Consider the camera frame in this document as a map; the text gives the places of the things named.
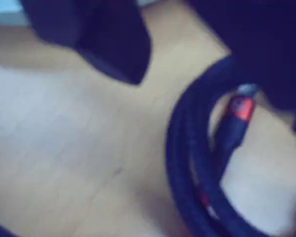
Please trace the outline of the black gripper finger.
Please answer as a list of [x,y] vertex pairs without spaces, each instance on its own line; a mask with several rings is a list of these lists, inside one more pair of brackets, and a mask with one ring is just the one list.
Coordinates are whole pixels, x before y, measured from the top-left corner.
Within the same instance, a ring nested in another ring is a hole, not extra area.
[[128,84],[143,80],[151,41],[134,0],[23,0],[43,41],[75,50],[95,69]]
[[190,5],[271,104],[294,113],[296,132],[296,0],[192,0]]

